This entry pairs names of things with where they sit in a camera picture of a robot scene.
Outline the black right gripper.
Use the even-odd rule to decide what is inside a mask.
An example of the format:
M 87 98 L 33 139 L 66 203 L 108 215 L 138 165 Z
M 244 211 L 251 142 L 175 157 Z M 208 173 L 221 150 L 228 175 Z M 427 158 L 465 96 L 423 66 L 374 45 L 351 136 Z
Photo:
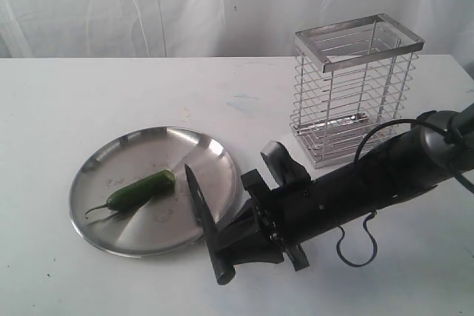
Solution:
M 324 178 L 302 178 L 270 189 L 257 170 L 242 175 L 250 199 L 218 230 L 218 262 L 279 264 L 286 255 L 294 270 L 310 265 L 301 244 L 347 222 L 347 198 Z

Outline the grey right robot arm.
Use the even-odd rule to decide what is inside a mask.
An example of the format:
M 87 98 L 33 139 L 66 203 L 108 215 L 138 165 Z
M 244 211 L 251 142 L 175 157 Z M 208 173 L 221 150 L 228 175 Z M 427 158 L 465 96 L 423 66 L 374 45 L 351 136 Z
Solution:
M 377 145 L 358 149 L 354 159 L 312 179 L 286 147 L 271 141 L 261 156 L 278 186 L 271 189 L 256 170 L 241 180 L 249 194 L 237 216 L 214 238 L 210 251 L 228 267 L 280 263 L 308 266 L 303 242 L 345 223 L 402 204 L 454 178 L 464 183 L 473 169 L 473 109 L 429 111 L 410 129 Z

